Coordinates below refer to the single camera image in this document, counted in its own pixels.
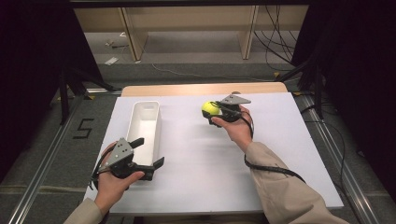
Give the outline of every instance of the long-sleeve shirt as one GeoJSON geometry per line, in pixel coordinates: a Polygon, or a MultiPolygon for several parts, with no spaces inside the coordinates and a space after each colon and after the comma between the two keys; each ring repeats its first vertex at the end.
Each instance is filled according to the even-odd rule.
{"type": "MultiPolygon", "coordinates": [[[[247,160],[255,165],[288,166],[266,145],[252,142],[247,147],[247,160]]],[[[333,216],[323,198],[299,178],[252,169],[251,176],[270,223],[347,223],[333,216]]],[[[102,214],[94,201],[86,199],[65,223],[96,224],[102,214]]]]}

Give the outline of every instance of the white rectangular container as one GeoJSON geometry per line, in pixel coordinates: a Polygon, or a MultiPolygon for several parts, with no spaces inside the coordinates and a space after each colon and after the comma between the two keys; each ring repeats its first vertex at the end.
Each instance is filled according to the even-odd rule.
{"type": "Polygon", "coordinates": [[[126,140],[133,142],[137,138],[143,137],[145,144],[134,149],[133,161],[138,165],[150,166],[158,160],[160,136],[160,104],[155,101],[136,102],[126,140]]]}

